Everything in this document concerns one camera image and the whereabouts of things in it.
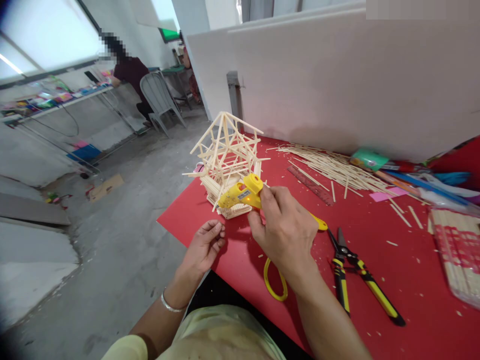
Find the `window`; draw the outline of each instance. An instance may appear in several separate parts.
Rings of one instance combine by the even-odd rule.
[[[163,42],[169,43],[180,39],[180,25],[172,0],[152,0],[152,4],[160,23],[158,30]]]
[[[13,0],[0,35],[0,82],[98,58],[99,35],[75,0]]]

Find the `silver bracelet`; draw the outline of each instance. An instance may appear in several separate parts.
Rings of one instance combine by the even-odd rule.
[[[175,309],[173,307],[171,307],[170,305],[167,304],[167,302],[165,301],[165,298],[164,298],[164,293],[165,293],[165,289],[163,289],[163,292],[161,293],[161,303],[163,304],[163,306],[166,307],[166,309],[172,313],[181,313],[182,311],[185,310],[186,306],[181,308],[181,309]]]

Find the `popsicle stick house model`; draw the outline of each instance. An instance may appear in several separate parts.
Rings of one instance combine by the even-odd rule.
[[[240,133],[239,124],[249,127],[253,132],[252,137]],[[215,125],[218,126],[216,135],[214,134]],[[198,157],[203,162],[203,169],[200,172],[183,175],[200,177],[201,184],[207,192],[206,199],[213,205],[212,212],[220,197],[240,179],[251,173],[261,177],[262,161],[270,158],[257,157],[257,144],[260,142],[257,133],[263,134],[262,131],[238,117],[221,111],[190,151],[190,154],[193,154],[196,149],[200,150]],[[202,143],[208,136],[211,137],[210,146]],[[226,219],[231,219],[250,210],[249,205],[237,204],[229,209],[218,208],[217,212]]]

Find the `person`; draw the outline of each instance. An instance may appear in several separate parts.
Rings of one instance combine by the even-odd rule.
[[[104,36],[103,41],[116,59],[116,65],[111,76],[111,85],[114,88],[118,88],[122,81],[126,81],[132,85],[141,100],[141,102],[136,104],[136,108],[146,119],[143,125],[151,127],[152,121],[150,120],[149,114],[154,111],[140,88],[140,80],[149,73],[149,69],[138,57],[128,56],[122,42],[115,36]]]
[[[310,254],[318,224],[286,187],[260,192],[258,211],[248,214],[255,241],[295,293],[301,323],[316,359],[371,359],[350,318],[323,281]],[[206,222],[165,288],[129,335],[103,360],[270,359],[284,356],[246,310],[231,305],[198,308],[182,321],[202,276],[226,243],[225,226]]]
[[[199,85],[197,83],[197,78],[195,77],[194,69],[192,68],[192,64],[190,63],[189,51],[187,50],[187,46],[185,45],[184,35],[180,31],[180,46],[183,46],[183,65],[185,65],[185,69],[191,69],[191,76],[188,79],[188,87],[190,88],[190,92],[195,99],[197,104],[200,104],[202,100],[200,99],[199,95]]]

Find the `red tabletop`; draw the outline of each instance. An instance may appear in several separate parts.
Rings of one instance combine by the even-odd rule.
[[[394,325],[363,280],[347,273],[351,320],[375,359],[468,359],[478,355],[480,311],[455,298],[444,278],[435,240],[427,232],[427,206],[409,196],[395,198],[412,224],[408,227],[390,207],[389,201],[374,202],[368,191],[360,197],[335,183],[336,203],[327,206],[287,171],[294,155],[265,149],[284,141],[262,137],[258,156],[270,157],[262,163],[261,178],[269,186],[286,186],[308,211],[326,221],[336,235],[341,227],[350,250],[357,253],[384,293],[406,321]],[[330,180],[301,166],[320,183]],[[209,219],[220,219],[226,227],[226,246],[212,269],[238,293],[261,311],[299,346],[311,352],[302,329],[295,295],[289,288],[285,302],[275,300],[263,279],[266,256],[252,238],[247,214],[225,220],[206,199],[207,193],[196,178],[158,222],[182,244],[189,246],[195,231]],[[424,230],[418,228],[408,211],[411,205]],[[328,234],[318,233],[311,254],[318,269],[335,293],[330,261],[334,250]],[[277,294],[282,285],[277,269],[271,265],[269,279]]]

